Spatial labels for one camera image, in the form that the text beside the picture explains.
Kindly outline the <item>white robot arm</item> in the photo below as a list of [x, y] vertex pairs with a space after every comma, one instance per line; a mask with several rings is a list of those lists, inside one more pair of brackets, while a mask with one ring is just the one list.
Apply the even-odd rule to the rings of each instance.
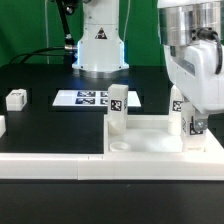
[[[119, 0], [82, 0], [84, 34], [76, 69], [126, 69], [119, 38]], [[158, 35], [170, 81], [195, 109], [194, 128], [207, 128], [211, 114], [224, 112], [224, 0], [158, 0]]]

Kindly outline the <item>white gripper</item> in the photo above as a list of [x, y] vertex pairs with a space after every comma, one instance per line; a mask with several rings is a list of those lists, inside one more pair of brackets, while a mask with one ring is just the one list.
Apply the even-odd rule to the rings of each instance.
[[175, 57], [171, 47], [164, 46], [164, 55], [170, 81], [200, 112], [194, 116], [194, 129], [206, 130], [208, 116], [203, 114], [224, 112], [224, 60], [222, 71], [216, 74], [217, 45], [200, 41], [197, 45], [177, 47]]

